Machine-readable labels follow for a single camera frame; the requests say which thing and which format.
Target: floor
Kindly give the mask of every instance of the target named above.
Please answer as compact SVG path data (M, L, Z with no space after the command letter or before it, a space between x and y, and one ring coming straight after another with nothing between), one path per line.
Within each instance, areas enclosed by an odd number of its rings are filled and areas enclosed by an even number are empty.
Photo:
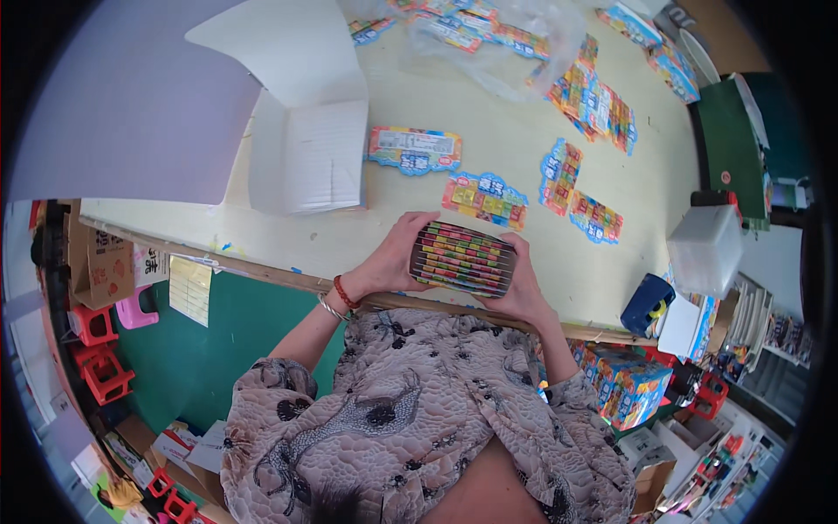
M137 374L129 406L155 433L176 417L203 430L226 419L233 383L318 303L311 293L221 272L212 277L205 328L169 308L168 282L148 293L160 321L131 330L120 324L117 354ZM332 391L343 350L339 328L314 370L319 396Z

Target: white paper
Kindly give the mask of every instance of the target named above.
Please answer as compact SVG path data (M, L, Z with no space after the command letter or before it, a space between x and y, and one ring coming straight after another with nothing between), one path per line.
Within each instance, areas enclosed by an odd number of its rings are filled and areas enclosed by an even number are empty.
M134 287L168 280L168 253L134 244Z
M213 473L221 473L221 450L224 449L224 428L227 422L224 420L216 420L212 428L204 435L194 447L192 453L186 459L187 462L195 464L212 471Z
M137 483L143 488L148 488L148 485L152 483L154 480L154 473L152 473L152 469L148 467L148 463L145 460L140 460L140 464L137 464L137 467L133 470L134 478L137 479Z
M660 331L658 350L675 356L688 357L696 338L701 309L675 293L675 300L666 309L664 327Z
M186 39L264 85L254 109L251 207L290 215L363 204L369 92L334 0L249 0Z

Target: cardboard box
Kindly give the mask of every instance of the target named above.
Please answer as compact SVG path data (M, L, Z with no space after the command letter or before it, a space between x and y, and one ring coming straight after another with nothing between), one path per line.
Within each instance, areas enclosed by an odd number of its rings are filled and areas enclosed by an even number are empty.
M186 33L265 88L254 108L251 207L273 215L364 204L370 95L334 0L248 0Z
M620 2L609 9L597 9L597 17L644 49L663 42L660 31L651 20L643 18Z
M171 460L180 469L192 474L186 463L186 458L192 453L195 445L200 441L200 431L188 423L175 420L170 423L154 440L152 449L156 449Z
M186 458L192 475L217 500L224 502L221 488L221 451L224 449L224 429L227 422L218 420Z
M621 438L618 446L635 477L638 495L631 514L652 511L675 468L675 455L647 428Z
M134 294L134 245L79 222L81 200L67 221L70 296L94 311Z
M731 289L727 297L719 304L716 312L716 322L710 330L710 342L707 343L705 355L715 355L722 348L722 343L727 337L727 330L733 321L733 313L736 311L736 304L739 301L739 292Z
M658 362L603 344L585 349L580 368L597 391L599 414L621 431L654 415L672 376Z
M647 61L682 102L689 104L701 99L696 73L672 40L664 37L663 44L649 49Z
M214 474L214 478L199 478L188 466L188 470L184 471L184 469L168 461L162 452L153 448L158 436L136 414L132 413L125 421L116 426L116 431L137 453L142 455L152 471L159 467L165 467L168 475L187 490L192 491L207 502L226 508L224 491L221 489L218 475Z

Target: white shelf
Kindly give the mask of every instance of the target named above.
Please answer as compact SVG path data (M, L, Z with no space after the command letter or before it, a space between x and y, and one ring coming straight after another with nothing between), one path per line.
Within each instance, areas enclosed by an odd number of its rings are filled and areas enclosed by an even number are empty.
M779 356L780 358L785 359L785 360L787 360L787 361L791 362L791 363L792 363L792 364L794 364L795 366L802 366L802 367L806 368L807 370L809 369L809 362L801 362L801 361L799 361L799 360L798 360L797 358L795 358L793 355L789 355L789 354L788 354L788 353L786 353L785 351L783 351L783 350L781 350L780 348L778 348L776 345L763 345L763 349L764 349L764 350L768 350L768 351L770 351L770 352L774 353L775 355Z

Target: stack of candy packs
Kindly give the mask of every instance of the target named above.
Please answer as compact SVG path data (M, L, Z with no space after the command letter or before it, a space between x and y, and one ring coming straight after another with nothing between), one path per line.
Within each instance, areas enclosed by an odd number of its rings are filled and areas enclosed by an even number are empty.
M501 298L510 288L517 256L493 236L445 222L419 232L411 253L411 275L420 283Z
M547 92L546 98L589 142L597 136L610 138L620 151L631 156L637 142L634 111L599 80L595 70L598 50L599 43L589 34L571 69Z
M423 29L446 44L473 53L483 42L502 44L526 58L550 59L547 39L498 21L489 0L388 0L401 11L413 11L407 23L423 21Z
M631 350L570 341L571 352L597 392L599 414L618 430L634 428L655 414L672 370Z
M367 45L375 42L378 37L387 29L396 24L394 18L381 18L379 20L372 20L371 22L361 22L355 20L349 24L349 34L352 36L352 41L355 47L359 45Z
M442 193L442 207L445 209L509 227L513 231L524 229L529 204L526 195L494 173L451 173Z

